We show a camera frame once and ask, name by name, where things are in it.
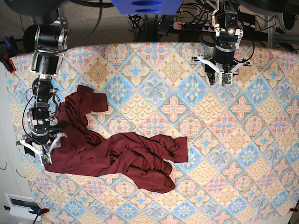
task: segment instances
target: patterned tablecloth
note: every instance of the patterned tablecloth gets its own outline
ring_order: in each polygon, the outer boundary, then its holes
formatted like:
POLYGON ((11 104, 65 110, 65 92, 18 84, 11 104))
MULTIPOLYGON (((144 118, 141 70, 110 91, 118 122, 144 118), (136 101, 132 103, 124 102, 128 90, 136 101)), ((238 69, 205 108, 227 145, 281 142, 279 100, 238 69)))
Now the patterned tablecloth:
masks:
MULTIPOLYGON (((243 46, 236 57, 249 57, 243 46)), ((188 137, 188 163, 172 164, 175 190, 137 189, 126 176, 62 175, 20 155, 43 223, 245 223, 284 216, 299 198, 298 56, 256 48, 253 66, 230 87, 210 87, 197 43, 132 43, 68 51, 53 84, 60 98, 78 84, 107 94, 109 111, 88 114, 104 137, 136 132, 188 137)), ((7 90, 16 137, 23 133, 32 55, 13 58, 7 90)))

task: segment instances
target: tiled pattern fabric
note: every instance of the tiled pattern fabric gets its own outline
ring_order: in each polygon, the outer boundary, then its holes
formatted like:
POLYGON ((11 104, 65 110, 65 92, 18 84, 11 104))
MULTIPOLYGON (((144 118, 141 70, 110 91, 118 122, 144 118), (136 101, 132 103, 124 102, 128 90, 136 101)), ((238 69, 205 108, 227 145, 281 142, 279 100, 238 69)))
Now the tiled pattern fabric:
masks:
MULTIPOLYGON (((236 57, 248 57, 243 46, 236 57)), ((209 86, 198 43, 133 43, 69 50, 53 80, 59 96, 78 84, 107 94, 109 110, 87 115, 105 138, 136 132, 188 137, 189 162, 172 164, 175 190, 137 189, 126 176, 49 173, 20 155, 43 223, 237 224, 284 216, 299 198, 298 56, 256 48, 234 84, 209 86)), ((17 138, 32 56, 13 58, 7 91, 17 138)))

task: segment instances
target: white wall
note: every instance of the white wall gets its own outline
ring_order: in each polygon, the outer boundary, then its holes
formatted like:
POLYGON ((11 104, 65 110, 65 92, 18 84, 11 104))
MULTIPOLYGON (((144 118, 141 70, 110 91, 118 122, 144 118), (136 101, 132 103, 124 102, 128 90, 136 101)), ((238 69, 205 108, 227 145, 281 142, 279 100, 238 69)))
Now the white wall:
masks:
POLYGON ((8 104, 5 68, 0 63, 0 224, 32 223, 25 219, 11 217, 4 205, 9 206, 4 193, 32 197, 27 179, 20 177, 25 175, 24 168, 19 155, 18 147, 15 145, 14 128, 8 104))

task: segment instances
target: dark red cloth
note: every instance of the dark red cloth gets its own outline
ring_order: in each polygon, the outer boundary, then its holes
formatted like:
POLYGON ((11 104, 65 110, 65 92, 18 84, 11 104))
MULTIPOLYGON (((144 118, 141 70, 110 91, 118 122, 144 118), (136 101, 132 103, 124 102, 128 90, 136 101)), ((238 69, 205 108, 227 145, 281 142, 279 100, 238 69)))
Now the dark red cloth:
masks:
POLYGON ((57 114, 58 124, 67 122, 60 139, 61 147, 52 155, 50 172, 86 176, 122 173, 138 188, 166 193, 175 188, 169 177, 172 166, 164 161, 187 162, 187 138, 173 139, 156 135, 146 138, 136 133, 120 133, 104 139, 88 130, 86 114, 108 110, 105 94, 79 85, 77 92, 65 98, 57 114))

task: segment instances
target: table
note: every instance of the table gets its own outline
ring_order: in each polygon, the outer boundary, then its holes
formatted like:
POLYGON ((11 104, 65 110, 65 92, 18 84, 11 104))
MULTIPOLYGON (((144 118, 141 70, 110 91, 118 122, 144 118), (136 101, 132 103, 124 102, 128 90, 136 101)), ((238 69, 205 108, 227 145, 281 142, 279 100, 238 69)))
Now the table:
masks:
MULTIPOLYGON (((137 189, 126 176, 50 173, 23 154, 33 197, 50 209, 43 223, 244 223, 284 216, 299 199, 299 63, 296 54, 256 48, 253 66, 229 87, 209 86, 200 43, 77 47, 53 81, 59 97, 78 84, 107 94, 109 110, 87 115, 105 138, 119 132, 188 137, 188 163, 173 164, 176 189, 137 189)), ((249 57, 241 46, 236 57, 249 57)), ((17 139, 32 55, 13 58, 7 92, 17 139)))

